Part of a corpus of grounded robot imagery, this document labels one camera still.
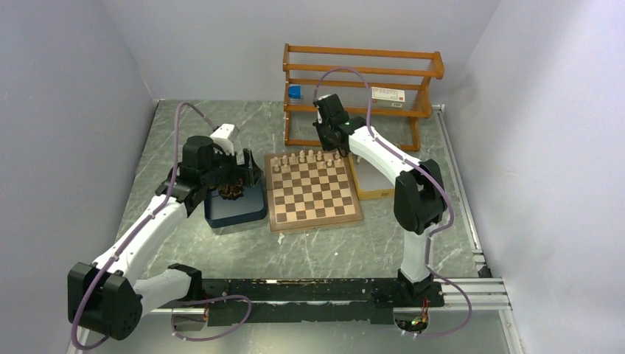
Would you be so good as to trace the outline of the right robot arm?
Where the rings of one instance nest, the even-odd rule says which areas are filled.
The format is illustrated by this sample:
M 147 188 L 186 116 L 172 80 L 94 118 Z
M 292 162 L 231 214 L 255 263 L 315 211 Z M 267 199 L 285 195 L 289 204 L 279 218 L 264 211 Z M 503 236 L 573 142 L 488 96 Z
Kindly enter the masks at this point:
M 336 94 L 319 97 L 313 104 L 318 110 L 313 125 L 322 148 L 365 159 L 393 184 L 394 217 L 405 236 L 397 293 L 404 304 L 416 305 L 432 286 L 432 234 L 448 208 L 438 164 L 408 155 L 367 119 L 349 116 Z

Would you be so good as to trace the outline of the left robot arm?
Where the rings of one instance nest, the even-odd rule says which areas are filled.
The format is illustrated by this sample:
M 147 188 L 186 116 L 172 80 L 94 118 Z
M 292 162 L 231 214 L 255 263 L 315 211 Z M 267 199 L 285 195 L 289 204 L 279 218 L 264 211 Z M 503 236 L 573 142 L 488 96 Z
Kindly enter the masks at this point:
M 208 136 L 191 136 L 174 145 L 172 167 L 141 217 L 91 263 L 76 263 L 67 278 L 71 342 L 81 350 L 82 327 L 104 339 L 126 339 L 147 313 L 171 302 L 192 307 L 208 302 L 200 270 L 175 263 L 149 279 L 141 279 L 147 261 L 171 233 L 212 192 L 238 199 L 262 171 L 250 149 L 229 154 L 226 145 Z

